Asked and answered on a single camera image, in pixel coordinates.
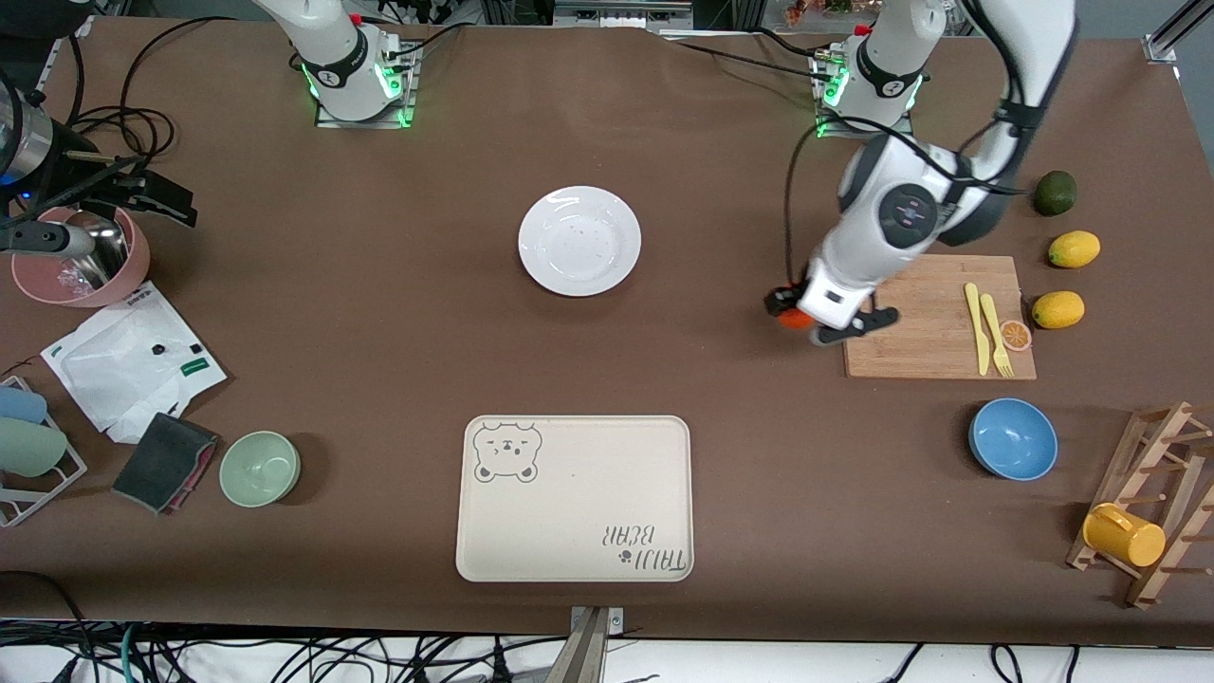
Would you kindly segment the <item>metal scoop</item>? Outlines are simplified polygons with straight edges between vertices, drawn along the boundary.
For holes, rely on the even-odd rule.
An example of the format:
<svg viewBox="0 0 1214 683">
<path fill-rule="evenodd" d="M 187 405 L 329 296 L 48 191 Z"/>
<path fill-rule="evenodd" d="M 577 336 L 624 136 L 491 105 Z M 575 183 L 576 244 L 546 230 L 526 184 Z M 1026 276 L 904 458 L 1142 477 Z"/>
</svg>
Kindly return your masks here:
<svg viewBox="0 0 1214 683">
<path fill-rule="evenodd" d="M 75 269 L 79 280 L 93 290 L 109 284 L 129 255 L 121 224 L 87 211 L 76 211 L 59 224 L 64 224 L 69 237 L 66 262 Z"/>
</svg>

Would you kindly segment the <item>pale green bowl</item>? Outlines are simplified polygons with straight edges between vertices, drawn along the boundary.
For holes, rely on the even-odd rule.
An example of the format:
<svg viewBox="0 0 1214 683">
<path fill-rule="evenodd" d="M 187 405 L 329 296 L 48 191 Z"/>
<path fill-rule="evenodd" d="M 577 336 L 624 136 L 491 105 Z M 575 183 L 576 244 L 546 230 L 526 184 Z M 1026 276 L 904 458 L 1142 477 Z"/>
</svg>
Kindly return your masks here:
<svg viewBox="0 0 1214 683">
<path fill-rule="evenodd" d="M 229 502 L 260 508 L 287 497 L 300 474 L 300 457 L 289 438 L 260 431 L 229 445 L 220 463 L 219 480 Z"/>
</svg>

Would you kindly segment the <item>dark grey folded cloth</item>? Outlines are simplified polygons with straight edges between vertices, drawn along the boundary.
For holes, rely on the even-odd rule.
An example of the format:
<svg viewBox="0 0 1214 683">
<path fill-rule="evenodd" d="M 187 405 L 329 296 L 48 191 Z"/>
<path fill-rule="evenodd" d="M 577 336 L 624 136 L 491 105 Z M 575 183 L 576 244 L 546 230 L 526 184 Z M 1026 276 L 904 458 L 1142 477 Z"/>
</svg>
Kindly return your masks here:
<svg viewBox="0 0 1214 683">
<path fill-rule="evenodd" d="M 155 516 L 174 513 L 208 469 L 217 445 L 216 433 L 157 414 L 110 491 Z"/>
</svg>

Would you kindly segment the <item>pale green cup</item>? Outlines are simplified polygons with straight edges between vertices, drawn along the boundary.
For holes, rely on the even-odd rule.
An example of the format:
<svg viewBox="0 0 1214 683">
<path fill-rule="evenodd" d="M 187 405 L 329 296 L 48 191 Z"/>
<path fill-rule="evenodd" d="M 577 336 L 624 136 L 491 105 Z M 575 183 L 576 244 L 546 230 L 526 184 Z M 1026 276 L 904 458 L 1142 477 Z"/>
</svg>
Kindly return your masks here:
<svg viewBox="0 0 1214 683">
<path fill-rule="evenodd" d="M 64 459 L 66 436 L 46 425 L 0 416 L 0 471 L 39 477 Z"/>
</svg>

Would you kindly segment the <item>yellow plastic fork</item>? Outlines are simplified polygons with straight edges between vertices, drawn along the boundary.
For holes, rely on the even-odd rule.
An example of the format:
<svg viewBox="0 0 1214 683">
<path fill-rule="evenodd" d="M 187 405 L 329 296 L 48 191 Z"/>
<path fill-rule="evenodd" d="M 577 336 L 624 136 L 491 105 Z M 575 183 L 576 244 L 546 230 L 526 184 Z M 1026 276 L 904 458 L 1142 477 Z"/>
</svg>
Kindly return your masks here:
<svg viewBox="0 0 1214 683">
<path fill-rule="evenodd" d="M 992 338 L 992 359 L 995 364 L 997 371 L 1003 379 L 1014 379 L 1015 372 L 1009 355 L 1006 355 L 1006 347 L 1004 345 L 1004 338 L 1002 337 L 1002 321 L 998 319 L 995 311 L 995 303 L 989 294 L 980 294 L 978 304 L 985 315 L 985 323 L 989 328 L 989 338 Z"/>
</svg>

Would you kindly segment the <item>wooden cutting board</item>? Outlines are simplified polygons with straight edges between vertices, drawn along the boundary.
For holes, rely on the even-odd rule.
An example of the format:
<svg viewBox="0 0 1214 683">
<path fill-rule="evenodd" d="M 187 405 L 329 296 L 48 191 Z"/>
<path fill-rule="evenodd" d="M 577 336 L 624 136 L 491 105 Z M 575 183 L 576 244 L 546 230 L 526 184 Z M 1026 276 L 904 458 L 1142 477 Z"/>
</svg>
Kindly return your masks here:
<svg viewBox="0 0 1214 683">
<path fill-rule="evenodd" d="M 978 372 L 968 284 L 993 300 L 995 324 L 1023 321 L 1019 269 L 1010 256 L 921 255 L 877 290 L 877 304 L 897 308 L 900 320 L 845 342 L 846 376 L 1002 380 L 995 363 Z"/>
</svg>

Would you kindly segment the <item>blue bowl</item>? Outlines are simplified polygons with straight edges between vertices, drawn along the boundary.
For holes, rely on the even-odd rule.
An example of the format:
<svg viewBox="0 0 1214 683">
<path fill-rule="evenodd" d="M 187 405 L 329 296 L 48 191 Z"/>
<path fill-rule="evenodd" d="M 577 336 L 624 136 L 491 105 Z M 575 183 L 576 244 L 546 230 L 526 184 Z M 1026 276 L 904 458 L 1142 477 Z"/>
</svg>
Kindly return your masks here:
<svg viewBox="0 0 1214 683">
<path fill-rule="evenodd" d="M 1014 397 L 986 402 L 968 425 L 968 449 L 1006 480 L 1037 480 L 1057 463 L 1057 431 L 1036 405 Z"/>
</svg>

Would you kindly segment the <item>aluminium frame rail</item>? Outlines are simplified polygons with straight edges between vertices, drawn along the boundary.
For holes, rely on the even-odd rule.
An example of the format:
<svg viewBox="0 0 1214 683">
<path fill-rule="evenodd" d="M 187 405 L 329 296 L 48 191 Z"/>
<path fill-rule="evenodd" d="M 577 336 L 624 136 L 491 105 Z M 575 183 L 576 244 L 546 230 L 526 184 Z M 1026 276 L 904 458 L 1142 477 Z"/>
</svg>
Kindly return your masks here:
<svg viewBox="0 0 1214 683">
<path fill-rule="evenodd" d="M 1142 39 L 1148 64 L 1175 64 L 1176 47 L 1210 17 L 1214 17 L 1214 0 L 1184 0 L 1162 25 Z"/>
</svg>

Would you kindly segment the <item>white round plate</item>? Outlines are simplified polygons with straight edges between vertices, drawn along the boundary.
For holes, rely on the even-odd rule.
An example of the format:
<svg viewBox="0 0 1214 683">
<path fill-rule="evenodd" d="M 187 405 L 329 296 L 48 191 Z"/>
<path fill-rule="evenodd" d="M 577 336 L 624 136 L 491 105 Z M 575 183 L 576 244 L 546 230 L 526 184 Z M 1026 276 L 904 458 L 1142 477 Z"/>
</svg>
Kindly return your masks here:
<svg viewBox="0 0 1214 683">
<path fill-rule="evenodd" d="M 520 260 L 533 281 L 562 297 L 596 297 L 632 273 L 642 233 L 632 207 L 609 190 L 571 186 L 543 195 L 520 224 Z"/>
</svg>

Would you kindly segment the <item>wooden mug rack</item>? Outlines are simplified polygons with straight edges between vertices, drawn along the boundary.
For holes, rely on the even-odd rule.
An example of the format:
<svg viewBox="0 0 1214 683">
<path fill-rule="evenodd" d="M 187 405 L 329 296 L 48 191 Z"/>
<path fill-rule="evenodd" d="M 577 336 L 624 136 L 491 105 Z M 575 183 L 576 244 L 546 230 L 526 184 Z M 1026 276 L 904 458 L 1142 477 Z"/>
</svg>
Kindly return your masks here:
<svg viewBox="0 0 1214 683">
<path fill-rule="evenodd" d="M 1198 411 L 1179 402 L 1131 414 L 1087 511 L 1114 503 L 1153 522 L 1165 531 L 1165 553 L 1150 567 L 1131 567 L 1089 548 L 1079 528 L 1067 554 L 1076 570 L 1108 563 L 1131 579 L 1128 607 L 1155 607 L 1172 577 L 1214 577 L 1214 427 Z"/>
</svg>

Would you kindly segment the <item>yellow lemon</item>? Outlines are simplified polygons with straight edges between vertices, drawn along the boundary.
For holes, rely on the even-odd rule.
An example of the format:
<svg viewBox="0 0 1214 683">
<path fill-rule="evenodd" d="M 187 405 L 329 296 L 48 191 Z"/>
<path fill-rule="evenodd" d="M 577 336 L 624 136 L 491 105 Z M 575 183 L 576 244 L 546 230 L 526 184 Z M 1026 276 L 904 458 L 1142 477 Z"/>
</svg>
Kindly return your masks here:
<svg viewBox="0 0 1214 683">
<path fill-rule="evenodd" d="M 1101 252 L 1101 241 L 1090 230 L 1070 230 L 1054 239 L 1046 250 L 1054 268 L 1076 269 L 1091 264 Z"/>
<path fill-rule="evenodd" d="M 1087 304 L 1071 290 L 1050 291 L 1031 304 L 1031 320 L 1040 329 L 1074 328 L 1087 314 Z"/>
</svg>

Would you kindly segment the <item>dark green avocado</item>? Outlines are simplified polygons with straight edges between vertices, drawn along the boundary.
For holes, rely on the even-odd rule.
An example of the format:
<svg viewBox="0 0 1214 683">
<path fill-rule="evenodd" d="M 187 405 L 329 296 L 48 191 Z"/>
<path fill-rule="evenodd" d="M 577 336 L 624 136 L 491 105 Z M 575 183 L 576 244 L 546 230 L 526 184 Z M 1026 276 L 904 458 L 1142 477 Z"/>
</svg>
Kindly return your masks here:
<svg viewBox="0 0 1214 683">
<path fill-rule="evenodd" d="M 1078 183 L 1065 170 L 1050 170 L 1036 184 L 1032 207 L 1040 216 L 1057 216 L 1070 212 L 1078 200 Z"/>
</svg>

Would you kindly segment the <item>yellow plastic knife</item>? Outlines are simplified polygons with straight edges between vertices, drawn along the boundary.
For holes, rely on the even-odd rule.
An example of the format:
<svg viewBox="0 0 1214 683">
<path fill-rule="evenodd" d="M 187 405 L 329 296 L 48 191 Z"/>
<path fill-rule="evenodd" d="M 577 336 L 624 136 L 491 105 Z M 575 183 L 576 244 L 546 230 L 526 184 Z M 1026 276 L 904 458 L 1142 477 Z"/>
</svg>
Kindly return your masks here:
<svg viewBox="0 0 1214 683">
<path fill-rule="evenodd" d="M 968 317 L 970 317 L 974 332 L 977 372 L 980 377 L 985 377 L 989 371 L 989 338 L 987 332 L 985 332 L 983 312 L 980 306 L 980 290 L 976 284 L 968 281 L 964 286 L 964 295 L 966 295 Z"/>
</svg>

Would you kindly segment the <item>yellow mug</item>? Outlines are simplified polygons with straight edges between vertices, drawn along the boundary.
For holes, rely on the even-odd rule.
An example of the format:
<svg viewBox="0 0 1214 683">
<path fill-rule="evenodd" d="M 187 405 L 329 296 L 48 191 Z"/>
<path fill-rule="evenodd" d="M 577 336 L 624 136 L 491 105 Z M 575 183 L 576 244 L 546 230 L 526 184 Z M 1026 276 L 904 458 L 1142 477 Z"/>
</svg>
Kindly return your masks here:
<svg viewBox="0 0 1214 683">
<path fill-rule="evenodd" d="M 1167 547 L 1167 535 L 1161 527 L 1114 503 L 1101 503 L 1089 511 L 1080 525 L 1080 539 L 1089 548 L 1131 567 L 1152 565 Z"/>
</svg>

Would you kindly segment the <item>pink bowl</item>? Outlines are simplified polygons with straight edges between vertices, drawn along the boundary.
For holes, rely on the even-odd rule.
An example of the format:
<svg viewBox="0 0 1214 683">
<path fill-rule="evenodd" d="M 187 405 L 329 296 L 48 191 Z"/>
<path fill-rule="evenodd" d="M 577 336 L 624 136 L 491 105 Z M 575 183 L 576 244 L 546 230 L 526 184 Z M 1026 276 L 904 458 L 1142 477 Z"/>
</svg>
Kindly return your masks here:
<svg viewBox="0 0 1214 683">
<path fill-rule="evenodd" d="M 42 222 L 61 222 L 74 212 L 76 211 L 69 207 L 51 209 L 42 214 Z M 100 308 L 129 297 L 148 277 L 151 250 L 143 230 L 127 211 L 117 209 L 112 220 L 121 224 L 129 255 L 109 284 L 93 290 L 79 280 L 78 273 L 66 258 L 12 254 L 11 273 L 15 284 L 29 298 L 66 307 Z"/>
</svg>

